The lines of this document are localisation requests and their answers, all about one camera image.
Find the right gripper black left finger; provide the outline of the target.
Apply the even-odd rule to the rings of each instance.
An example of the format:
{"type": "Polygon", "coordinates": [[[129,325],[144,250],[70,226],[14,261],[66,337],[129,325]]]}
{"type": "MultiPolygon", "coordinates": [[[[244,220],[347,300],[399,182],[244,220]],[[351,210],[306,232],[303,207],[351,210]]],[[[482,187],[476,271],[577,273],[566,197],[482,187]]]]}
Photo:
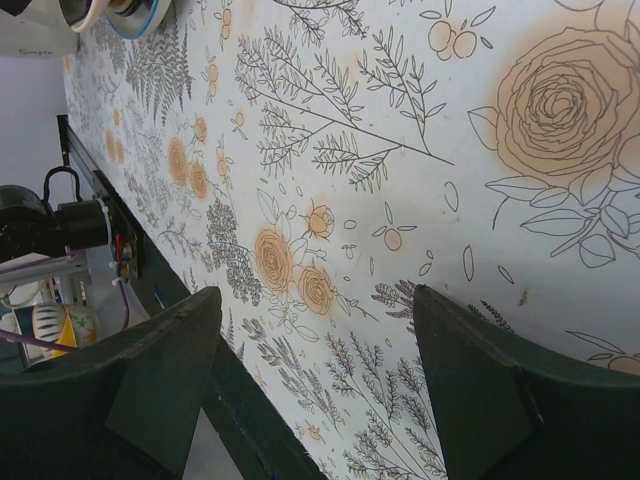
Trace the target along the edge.
{"type": "Polygon", "coordinates": [[[221,293],[206,287],[93,345],[2,375],[2,478],[181,478],[221,320],[221,293]]]}

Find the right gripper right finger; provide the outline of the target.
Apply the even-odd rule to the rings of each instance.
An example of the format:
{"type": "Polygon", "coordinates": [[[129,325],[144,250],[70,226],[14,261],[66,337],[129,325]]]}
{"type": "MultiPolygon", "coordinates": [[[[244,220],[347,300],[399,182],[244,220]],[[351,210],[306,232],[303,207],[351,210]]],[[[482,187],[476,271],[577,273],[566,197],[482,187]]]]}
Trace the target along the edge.
{"type": "Polygon", "coordinates": [[[413,320],[449,478],[638,478],[638,376],[509,333],[426,285],[413,320]]]}

